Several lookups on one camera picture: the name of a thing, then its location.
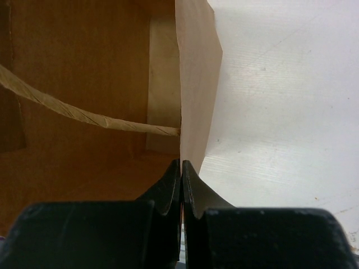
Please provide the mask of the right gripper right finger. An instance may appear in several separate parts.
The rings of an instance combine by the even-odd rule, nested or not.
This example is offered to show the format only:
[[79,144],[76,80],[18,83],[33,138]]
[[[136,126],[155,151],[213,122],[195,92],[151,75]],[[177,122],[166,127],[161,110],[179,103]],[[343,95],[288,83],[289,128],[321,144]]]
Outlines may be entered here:
[[357,268],[340,223],[319,208],[235,207],[182,164],[187,268]]

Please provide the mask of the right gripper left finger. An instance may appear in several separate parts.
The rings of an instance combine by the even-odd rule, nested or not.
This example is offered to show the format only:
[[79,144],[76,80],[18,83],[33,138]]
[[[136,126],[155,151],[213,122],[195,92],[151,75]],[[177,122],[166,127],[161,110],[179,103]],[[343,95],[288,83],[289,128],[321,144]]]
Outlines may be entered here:
[[181,248],[180,161],[133,201],[46,202],[19,215],[2,268],[174,268]]

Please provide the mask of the brown paper bag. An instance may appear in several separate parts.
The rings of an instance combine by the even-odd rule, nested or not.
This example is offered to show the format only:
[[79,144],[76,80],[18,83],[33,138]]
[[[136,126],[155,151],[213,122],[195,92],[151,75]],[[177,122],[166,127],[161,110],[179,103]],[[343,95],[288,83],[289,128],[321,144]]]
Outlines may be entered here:
[[208,1],[2,1],[1,235],[33,203],[199,171],[222,55]]

